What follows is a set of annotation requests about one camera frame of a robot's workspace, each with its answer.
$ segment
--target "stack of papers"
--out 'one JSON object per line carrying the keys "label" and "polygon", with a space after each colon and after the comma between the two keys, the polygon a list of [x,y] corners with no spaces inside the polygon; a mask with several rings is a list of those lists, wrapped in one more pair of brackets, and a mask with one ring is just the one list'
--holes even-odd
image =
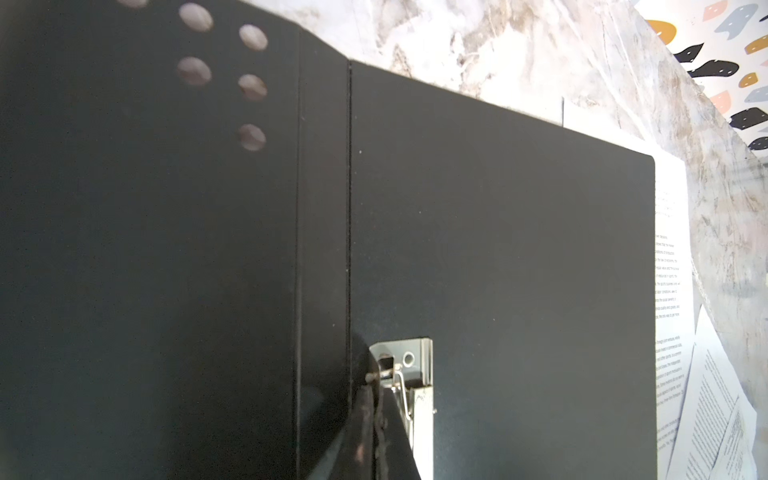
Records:
{"label": "stack of papers", "polygon": [[757,478],[757,414],[703,307],[694,332],[685,163],[572,104],[563,110],[564,127],[650,155],[656,164],[657,478]]}
{"label": "stack of papers", "polygon": [[756,480],[757,412],[701,307],[683,415],[667,478]]}

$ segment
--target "circular hole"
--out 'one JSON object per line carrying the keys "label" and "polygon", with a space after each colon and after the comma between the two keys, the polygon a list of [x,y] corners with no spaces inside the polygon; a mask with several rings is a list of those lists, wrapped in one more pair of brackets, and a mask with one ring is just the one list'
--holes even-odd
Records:
{"label": "circular hole", "polygon": [[240,80],[237,81],[240,86],[240,90],[243,91],[243,95],[248,100],[263,100],[266,97],[266,84],[264,80],[258,78],[256,75],[243,75]]}
{"label": "circular hole", "polygon": [[179,7],[179,16],[194,31],[209,31],[214,27],[214,17],[197,3],[185,3]]}
{"label": "circular hole", "polygon": [[118,0],[118,3],[128,8],[144,8],[149,0]]}
{"label": "circular hole", "polygon": [[412,354],[412,353],[410,353],[410,352],[406,352],[406,354],[402,356],[402,364],[403,364],[403,365],[404,365],[406,368],[407,368],[407,367],[412,367],[412,366],[413,366],[413,360],[414,360],[414,358],[413,358],[413,354]]}
{"label": "circular hole", "polygon": [[194,87],[205,85],[212,76],[208,65],[195,57],[182,58],[176,67],[176,72],[182,80]]}
{"label": "circular hole", "polygon": [[266,144],[266,135],[256,125],[245,124],[237,130],[240,144],[248,151],[258,151]]}
{"label": "circular hole", "polygon": [[261,28],[254,27],[253,25],[243,25],[240,27],[240,39],[243,43],[252,50],[262,51],[266,50],[266,44],[268,43],[266,35]]}

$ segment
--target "gray shape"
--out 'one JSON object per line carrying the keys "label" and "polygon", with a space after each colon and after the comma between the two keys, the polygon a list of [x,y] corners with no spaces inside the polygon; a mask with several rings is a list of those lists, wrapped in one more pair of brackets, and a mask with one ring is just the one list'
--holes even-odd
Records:
{"label": "gray shape", "polygon": [[745,102],[768,101],[768,86],[755,88],[744,98]]}
{"label": "gray shape", "polygon": [[757,3],[742,5],[731,12],[728,18],[715,28],[715,32],[727,31],[728,40],[731,40],[744,30],[744,26],[752,18],[752,15],[755,15],[755,12],[757,12]]}

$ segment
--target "colorful pattern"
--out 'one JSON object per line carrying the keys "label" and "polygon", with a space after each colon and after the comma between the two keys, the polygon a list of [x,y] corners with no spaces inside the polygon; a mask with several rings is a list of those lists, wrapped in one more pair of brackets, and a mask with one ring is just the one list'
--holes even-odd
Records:
{"label": "colorful pattern", "polygon": [[768,156],[768,2],[634,4],[755,155]]}

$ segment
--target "metal bracket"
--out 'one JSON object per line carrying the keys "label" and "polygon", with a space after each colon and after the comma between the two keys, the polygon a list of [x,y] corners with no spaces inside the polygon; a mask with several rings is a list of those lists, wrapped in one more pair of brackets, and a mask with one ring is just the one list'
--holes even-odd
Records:
{"label": "metal bracket", "polygon": [[432,480],[435,413],[432,340],[379,342],[371,345],[369,351],[379,364],[382,387],[395,393],[419,475],[422,480]]}

